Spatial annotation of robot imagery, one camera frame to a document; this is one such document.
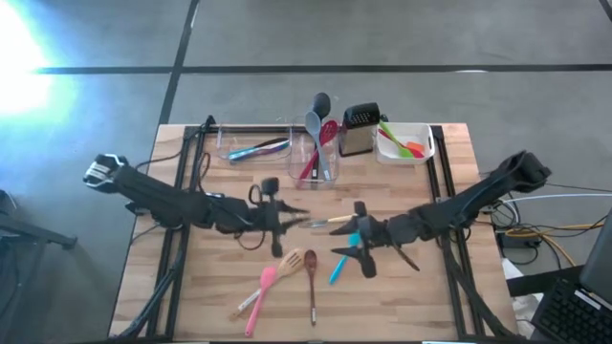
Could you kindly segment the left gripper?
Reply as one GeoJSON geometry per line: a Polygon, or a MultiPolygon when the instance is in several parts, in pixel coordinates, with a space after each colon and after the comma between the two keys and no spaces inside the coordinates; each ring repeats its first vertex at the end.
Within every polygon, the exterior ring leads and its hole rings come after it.
{"type": "MultiPolygon", "coordinates": [[[[274,258],[283,255],[280,233],[286,234],[291,227],[310,221],[309,218],[294,218],[280,223],[276,198],[278,190],[279,179],[276,177],[264,179],[260,185],[253,184],[249,190],[249,201],[257,207],[258,214],[263,216],[259,228],[272,235],[271,250],[274,258]]],[[[280,211],[290,214],[308,213],[307,209],[293,207],[284,201],[280,202],[280,211]]]]}

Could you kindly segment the knife with wooden handle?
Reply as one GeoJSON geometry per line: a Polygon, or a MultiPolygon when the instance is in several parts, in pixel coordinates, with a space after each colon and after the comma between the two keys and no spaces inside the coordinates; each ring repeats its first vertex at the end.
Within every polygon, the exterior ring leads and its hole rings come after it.
{"type": "Polygon", "coordinates": [[[316,227],[328,226],[331,224],[346,223],[350,221],[352,218],[353,218],[353,214],[335,217],[335,218],[323,219],[323,220],[313,220],[313,221],[300,223],[299,227],[316,228],[316,227]]]}

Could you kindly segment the cyan silicone spatula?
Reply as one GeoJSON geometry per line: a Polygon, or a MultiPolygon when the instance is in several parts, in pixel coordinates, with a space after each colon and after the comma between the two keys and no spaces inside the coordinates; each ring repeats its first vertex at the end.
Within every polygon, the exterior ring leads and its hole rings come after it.
{"type": "MultiPolygon", "coordinates": [[[[359,235],[358,232],[355,232],[353,234],[351,234],[348,237],[348,244],[349,247],[356,247],[361,241],[361,237],[359,235]]],[[[333,270],[333,272],[330,275],[329,278],[329,284],[330,285],[334,285],[337,280],[339,279],[341,272],[345,266],[345,263],[348,261],[348,257],[347,256],[342,256],[341,259],[339,260],[338,264],[336,265],[335,269],[333,270]]]]}

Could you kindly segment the tall clear plastic bin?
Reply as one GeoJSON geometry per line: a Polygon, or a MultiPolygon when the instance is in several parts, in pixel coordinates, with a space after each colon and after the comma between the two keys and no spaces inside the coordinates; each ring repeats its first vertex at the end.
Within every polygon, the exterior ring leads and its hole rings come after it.
{"type": "MultiPolygon", "coordinates": [[[[326,119],[322,122],[322,125],[329,120],[334,119],[326,119]]],[[[292,127],[292,150],[288,158],[287,170],[288,175],[294,182],[295,188],[301,190],[325,190],[331,189],[334,186],[339,177],[339,123],[336,120],[335,122],[338,124],[336,136],[333,140],[322,145],[326,161],[329,164],[329,171],[331,174],[330,181],[326,181],[322,172],[319,170],[320,163],[318,164],[319,178],[317,180],[314,180],[311,176],[304,180],[299,178],[307,162],[314,155],[316,145],[312,136],[305,130],[303,124],[292,127]]]]}

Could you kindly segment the light wooden slotted spatula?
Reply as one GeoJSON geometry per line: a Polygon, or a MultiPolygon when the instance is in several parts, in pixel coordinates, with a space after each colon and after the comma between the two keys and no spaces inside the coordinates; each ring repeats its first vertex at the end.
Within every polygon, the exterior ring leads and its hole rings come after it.
{"type": "MultiPolygon", "coordinates": [[[[294,248],[287,253],[276,267],[276,276],[273,280],[273,285],[285,277],[288,277],[304,267],[304,248],[294,248]]],[[[235,321],[240,314],[252,304],[259,296],[261,289],[257,289],[247,299],[245,299],[236,310],[229,316],[230,321],[235,321]]]]}

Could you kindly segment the pink silicone spatula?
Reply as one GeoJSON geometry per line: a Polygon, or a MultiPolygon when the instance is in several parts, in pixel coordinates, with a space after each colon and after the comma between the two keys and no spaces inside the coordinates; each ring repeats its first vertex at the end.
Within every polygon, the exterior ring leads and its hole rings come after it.
{"type": "Polygon", "coordinates": [[[245,328],[246,337],[252,337],[254,334],[257,317],[261,309],[263,300],[265,298],[266,292],[273,285],[275,278],[276,278],[276,268],[275,267],[266,267],[262,270],[262,273],[260,275],[260,281],[259,281],[260,292],[255,301],[255,304],[251,311],[250,318],[245,328]]]}

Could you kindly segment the teal handled knife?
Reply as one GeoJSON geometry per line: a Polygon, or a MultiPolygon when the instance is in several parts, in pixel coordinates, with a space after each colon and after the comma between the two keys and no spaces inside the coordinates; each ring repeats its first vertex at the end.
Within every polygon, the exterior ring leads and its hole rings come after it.
{"type": "Polygon", "coordinates": [[[261,147],[253,147],[248,149],[243,149],[238,152],[232,152],[228,154],[228,159],[230,161],[243,161],[246,159],[250,159],[257,156],[270,155],[272,153],[276,153],[278,151],[284,150],[289,146],[289,142],[287,140],[273,143],[261,147]]]}

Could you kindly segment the red slotted spoon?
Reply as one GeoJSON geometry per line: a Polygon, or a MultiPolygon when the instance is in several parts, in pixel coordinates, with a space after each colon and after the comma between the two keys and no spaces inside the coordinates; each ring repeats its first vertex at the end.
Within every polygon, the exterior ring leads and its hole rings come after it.
{"type": "MultiPolygon", "coordinates": [[[[336,133],[338,131],[338,124],[334,120],[329,120],[325,122],[320,131],[319,140],[322,145],[325,145],[327,142],[334,139],[336,133]]],[[[319,153],[315,150],[314,155],[307,162],[306,166],[302,170],[299,178],[301,180],[306,179],[307,177],[312,175],[312,170],[317,166],[316,161],[318,160],[319,153]]]]}

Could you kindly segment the grey-blue silicone spoon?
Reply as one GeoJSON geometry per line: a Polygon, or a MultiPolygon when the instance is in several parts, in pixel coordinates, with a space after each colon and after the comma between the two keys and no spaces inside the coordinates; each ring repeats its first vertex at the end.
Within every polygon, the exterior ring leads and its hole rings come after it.
{"type": "Polygon", "coordinates": [[[317,113],[310,111],[305,115],[305,129],[312,136],[316,149],[319,155],[319,170],[322,172],[326,181],[331,180],[331,174],[329,171],[329,164],[326,161],[326,156],[323,152],[322,144],[320,142],[321,133],[321,119],[317,113]]]}

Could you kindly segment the green silicone spatula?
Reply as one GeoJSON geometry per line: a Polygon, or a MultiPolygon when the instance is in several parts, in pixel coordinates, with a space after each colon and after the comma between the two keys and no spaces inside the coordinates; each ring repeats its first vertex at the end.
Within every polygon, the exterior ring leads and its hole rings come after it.
{"type": "Polygon", "coordinates": [[[379,126],[380,126],[380,132],[383,132],[385,134],[385,136],[390,139],[398,148],[399,151],[399,155],[402,158],[413,158],[413,154],[411,153],[411,151],[406,148],[405,146],[403,146],[396,138],[395,136],[392,134],[392,132],[390,131],[390,129],[388,128],[387,124],[384,121],[380,121],[379,122],[379,126]]]}

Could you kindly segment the red silicone spatula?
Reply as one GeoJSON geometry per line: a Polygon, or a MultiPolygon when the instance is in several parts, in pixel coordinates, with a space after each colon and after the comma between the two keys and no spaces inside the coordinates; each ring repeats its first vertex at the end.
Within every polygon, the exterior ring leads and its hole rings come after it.
{"type": "Polygon", "coordinates": [[[408,141],[406,144],[401,144],[393,140],[383,129],[379,129],[378,133],[381,134],[388,140],[393,141],[398,147],[398,151],[403,158],[423,158],[425,155],[425,148],[420,143],[408,141]]]}

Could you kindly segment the black plastic spoon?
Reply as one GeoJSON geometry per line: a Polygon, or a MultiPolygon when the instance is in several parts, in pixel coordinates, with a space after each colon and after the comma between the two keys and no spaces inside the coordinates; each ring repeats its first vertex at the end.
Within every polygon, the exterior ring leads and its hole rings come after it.
{"type": "MultiPolygon", "coordinates": [[[[323,120],[329,115],[330,110],[331,110],[331,99],[329,98],[329,96],[324,92],[317,93],[314,97],[312,111],[315,114],[317,114],[319,118],[319,122],[323,122],[323,120]]],[[[315,149],[314,152],[317,155],[314,156],[311,177],[314,180],[317,180],[319,178],[319,174],[318,174],[319,154],[318,154],[317,149],[315,149]]]]}

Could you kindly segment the copper metal spoon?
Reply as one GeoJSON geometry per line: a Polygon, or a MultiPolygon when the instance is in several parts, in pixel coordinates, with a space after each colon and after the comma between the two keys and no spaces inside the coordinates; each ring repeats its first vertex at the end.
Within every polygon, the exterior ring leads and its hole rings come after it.
{"type": "Polygon", "coordinates": [[[316,310],[316,298],[315,298],[315,275],[317,271],[317,255],[309,249],[305,252],[304,266],[309,276],[310,285],[310,319],[311,326],[314,327],[317,323],[317,310],[316,310]]]}

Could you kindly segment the dark brown knife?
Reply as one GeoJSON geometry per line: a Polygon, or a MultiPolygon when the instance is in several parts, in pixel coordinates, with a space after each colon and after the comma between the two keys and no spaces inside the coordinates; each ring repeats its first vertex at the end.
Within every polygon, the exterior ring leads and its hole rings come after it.
{"type": "Polygon", "coordinates": [[[401,249],[401,247],[396,244],[396,243],[392,243],[392,247],[394,248],[394,250],[398,253],[398,255],[414,270],[416,271],[420,271],[420,268],[417,266],[417,264],[401,249]]]}

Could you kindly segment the computer monitor blue screen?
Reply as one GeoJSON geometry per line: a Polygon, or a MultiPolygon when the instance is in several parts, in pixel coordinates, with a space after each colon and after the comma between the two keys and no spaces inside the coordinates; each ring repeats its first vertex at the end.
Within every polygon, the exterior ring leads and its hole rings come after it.
{"type": "Polygon", "coordinates": [[[582,268],[579,282],[612,306],[612,208],[582,268]]]}

